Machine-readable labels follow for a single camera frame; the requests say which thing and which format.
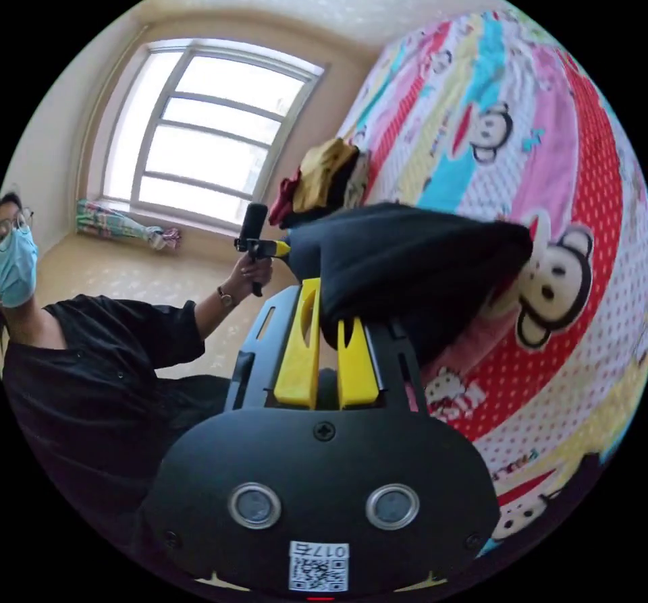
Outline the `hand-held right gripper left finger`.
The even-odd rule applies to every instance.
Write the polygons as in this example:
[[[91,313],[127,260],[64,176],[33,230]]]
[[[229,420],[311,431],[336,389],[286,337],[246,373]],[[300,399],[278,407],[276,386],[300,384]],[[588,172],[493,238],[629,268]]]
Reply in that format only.
[[[301,284],[273,395],[281,405],[314,409],[319,375],[319,278]]]

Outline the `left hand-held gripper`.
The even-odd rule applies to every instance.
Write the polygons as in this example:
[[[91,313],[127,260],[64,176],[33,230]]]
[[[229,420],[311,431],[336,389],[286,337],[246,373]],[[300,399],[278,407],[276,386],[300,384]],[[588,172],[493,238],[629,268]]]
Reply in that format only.
[[[285,241],[274,241],[274,244],[275,244],[275,251],[273,255],[274,257],[287,257],[290,254],[291,247]],[[265,242],[257,241],[253,239],[235,240],[235,247],[237,251],[240,253],[240,257],[243,254],[248,254],[253,260],[271,258],[266,254],[263,248],[264,245]],[[261,288],[259,285],[255,285],[253,296],[261,297],[263,288]]]

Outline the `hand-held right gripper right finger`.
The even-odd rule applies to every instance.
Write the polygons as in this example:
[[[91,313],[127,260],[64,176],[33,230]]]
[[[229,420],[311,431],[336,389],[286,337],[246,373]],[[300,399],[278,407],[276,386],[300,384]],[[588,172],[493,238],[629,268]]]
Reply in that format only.
[[[372,406],[379,386],[359,318],[337,324],[337,399],[341,409]]]

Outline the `person's left hand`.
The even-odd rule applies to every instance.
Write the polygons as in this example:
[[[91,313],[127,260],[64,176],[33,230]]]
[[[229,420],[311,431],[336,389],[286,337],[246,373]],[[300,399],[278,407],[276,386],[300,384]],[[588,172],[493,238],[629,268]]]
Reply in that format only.
[[[221,286],[225,295],[233,302],[240,303],[254,294],[254,286],[266,286],[272,277],[273,267],[271,258],[253,260],[248,254],[243,254],[235,263],[232,272]]]

